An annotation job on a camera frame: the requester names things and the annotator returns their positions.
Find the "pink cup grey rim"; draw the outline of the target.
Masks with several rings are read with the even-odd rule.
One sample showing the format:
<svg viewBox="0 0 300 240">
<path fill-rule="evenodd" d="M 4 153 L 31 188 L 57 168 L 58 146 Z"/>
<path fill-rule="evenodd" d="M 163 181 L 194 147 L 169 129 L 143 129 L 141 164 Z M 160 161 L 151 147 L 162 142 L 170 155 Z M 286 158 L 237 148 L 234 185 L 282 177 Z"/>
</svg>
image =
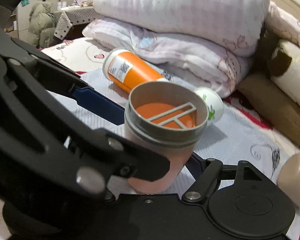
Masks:
<svg viewBox="0 0 300 240">
<path fill-rule="evenodd" d="M 207 127 L 209 110 L 195 92 L 170 82 L 136 86 L 125 109 L 125 138 L 170 161 L 169 171 L 155 181 L 128 180 L 137 192 L 161 193 L 181 172 Z"/>
</svg>

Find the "beige brown cup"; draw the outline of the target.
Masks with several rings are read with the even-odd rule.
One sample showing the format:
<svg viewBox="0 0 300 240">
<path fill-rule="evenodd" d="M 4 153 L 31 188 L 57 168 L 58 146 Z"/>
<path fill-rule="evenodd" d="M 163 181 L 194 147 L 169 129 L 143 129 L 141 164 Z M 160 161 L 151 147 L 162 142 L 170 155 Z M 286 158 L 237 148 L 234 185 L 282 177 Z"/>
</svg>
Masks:
<svg viewBox="0 0 300 240">
<path fill-rule="evenodd" d="M 300 208 L 300 153 L 285 162 L 279 172 L 277 185 Z"/>
</svg>

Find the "white leaf-print paper cup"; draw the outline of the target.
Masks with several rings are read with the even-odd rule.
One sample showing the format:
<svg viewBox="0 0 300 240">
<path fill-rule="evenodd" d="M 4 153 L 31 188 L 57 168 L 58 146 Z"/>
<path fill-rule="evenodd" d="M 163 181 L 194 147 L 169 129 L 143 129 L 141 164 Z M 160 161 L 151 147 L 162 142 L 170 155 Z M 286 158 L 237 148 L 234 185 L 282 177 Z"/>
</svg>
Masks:
<svg viewBox="0 0 300 240">
<path fill-rule="evenodd" d="M 220 96 L 214 90 L 207 87 L 198 87 L 194 92 L 208 106 L 208 125 L 218 122 L 224 114 L 224 103 Z"/>
</svg>

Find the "orange and white cup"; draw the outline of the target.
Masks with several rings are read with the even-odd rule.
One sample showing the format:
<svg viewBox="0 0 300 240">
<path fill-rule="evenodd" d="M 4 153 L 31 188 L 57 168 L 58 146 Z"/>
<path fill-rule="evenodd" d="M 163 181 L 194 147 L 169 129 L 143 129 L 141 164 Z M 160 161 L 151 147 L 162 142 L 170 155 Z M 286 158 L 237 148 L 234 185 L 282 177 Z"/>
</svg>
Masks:
<svg viewBox="0 0 300 240">
<path fill-rule="evenodd" d="M 113 49 L 103 62 L 103 74 L 127 93 L 136 86 L 151 81 L 167 81 L 159 72 L 131 51 Z"/>
</svg>

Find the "bear print bed sheet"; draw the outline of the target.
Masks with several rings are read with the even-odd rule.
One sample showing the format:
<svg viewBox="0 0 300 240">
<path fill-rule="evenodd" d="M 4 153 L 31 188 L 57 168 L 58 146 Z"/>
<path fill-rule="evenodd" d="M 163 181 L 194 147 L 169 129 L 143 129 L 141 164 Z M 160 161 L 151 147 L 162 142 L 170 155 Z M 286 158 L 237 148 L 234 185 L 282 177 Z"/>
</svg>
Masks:
<svg viewBox="0 0 300 240">
<path fill-rule="evenodd" d="M 104 48 L 97 41 L 86 37 L 65 41 L 42 50 L 43 53 L 59 61 L 79 75 L 101 68 L 109 51 L 109 49 Z M 275 130 L 266 118 L 257 113 L 241 92 L 235 91 L 229 97 L 225 98 L 224 102 L 229 104 L 230 107 L 235 108 L 250 123 L 276 141 L 281 148 L 285 148 L 288 154 L 300 153 L 300 150 L 291 141 Z M 4 202 L 0 200 L 0 239 L 8 239 L 11 233 L 2 216 L 3 205 Z"/>
</svg>

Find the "olive green jacket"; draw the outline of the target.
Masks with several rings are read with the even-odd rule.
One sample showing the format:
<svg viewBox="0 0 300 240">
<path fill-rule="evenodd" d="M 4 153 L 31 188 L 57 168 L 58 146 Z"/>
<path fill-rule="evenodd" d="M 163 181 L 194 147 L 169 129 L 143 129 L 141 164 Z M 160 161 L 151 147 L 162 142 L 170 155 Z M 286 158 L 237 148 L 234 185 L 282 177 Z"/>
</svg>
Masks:
<svg viewBox="0 0 300 240">
<path fill-rule="evenodd" d="M 50 2 L 36 2 L 29 16 L 29 44 L 36 48 L 47 48 L 53 43 L 56 20 Z"/>
</svg>

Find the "patterned cloth side table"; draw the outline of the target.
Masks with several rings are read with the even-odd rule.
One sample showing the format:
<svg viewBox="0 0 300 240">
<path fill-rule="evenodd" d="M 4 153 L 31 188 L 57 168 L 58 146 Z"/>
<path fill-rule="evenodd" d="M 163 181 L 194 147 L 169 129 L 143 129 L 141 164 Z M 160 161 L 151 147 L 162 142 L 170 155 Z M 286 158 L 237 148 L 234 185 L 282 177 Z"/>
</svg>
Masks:
<svg viewBox="0 0 300 240">
<path fill-rule="evenodd" d="M 93 6 L 82 7 L 72 5 L 55 11 L 53 16 L 56 20 L 54 37 L 64 40 L 70 29 L 76 25 L 89 24 L 98 18 L 98 13 Z"/>
</svg>

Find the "folded pink white blanket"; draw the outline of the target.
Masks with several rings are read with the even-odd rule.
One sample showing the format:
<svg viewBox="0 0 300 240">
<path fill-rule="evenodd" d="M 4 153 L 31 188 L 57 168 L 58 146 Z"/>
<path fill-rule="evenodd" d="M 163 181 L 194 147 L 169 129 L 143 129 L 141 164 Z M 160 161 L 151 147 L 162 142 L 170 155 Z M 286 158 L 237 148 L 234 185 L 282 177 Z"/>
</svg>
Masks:
<svg viewBox="0 0 300 240">
<path fill-rule="evenodd" d="M 82 34 L 106 48 L 128 49 L 195 87 L 211 88 L 221 98 L 233 93 L 253 64 L 252 58 L 239 57 L 203 38 L 155 33 L 108 17 L 95 19 Z"/>
</svg>

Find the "cream embroidered folded blanket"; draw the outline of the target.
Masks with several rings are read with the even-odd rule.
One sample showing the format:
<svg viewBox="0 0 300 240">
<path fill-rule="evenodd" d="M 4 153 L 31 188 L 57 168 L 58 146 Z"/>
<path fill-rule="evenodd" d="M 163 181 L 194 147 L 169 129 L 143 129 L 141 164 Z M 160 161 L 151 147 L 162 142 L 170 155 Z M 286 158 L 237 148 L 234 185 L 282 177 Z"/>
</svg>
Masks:
<svg viewBox="0 0 300 240">
<path fill-rule="evenodd" d="M 269 61 L 271 79 L 300 106 L 300 22 L 271 2 L 265 27 L 280 38 Z"/>
</svg>

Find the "pink floral pillow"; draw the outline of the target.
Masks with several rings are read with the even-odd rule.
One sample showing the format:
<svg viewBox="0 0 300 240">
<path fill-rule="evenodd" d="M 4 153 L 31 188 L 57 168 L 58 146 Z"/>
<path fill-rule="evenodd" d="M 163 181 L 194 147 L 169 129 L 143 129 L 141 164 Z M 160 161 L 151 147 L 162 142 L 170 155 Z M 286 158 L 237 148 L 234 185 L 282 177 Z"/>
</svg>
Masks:
<svg viewBox="0 0 300 240">
<path fill-rule="evenodd" d="M 239 56 L 252 55 L 270 0 L 94 0 L 100 15 L 156 33 L 201 37 Z"/>
</svg>

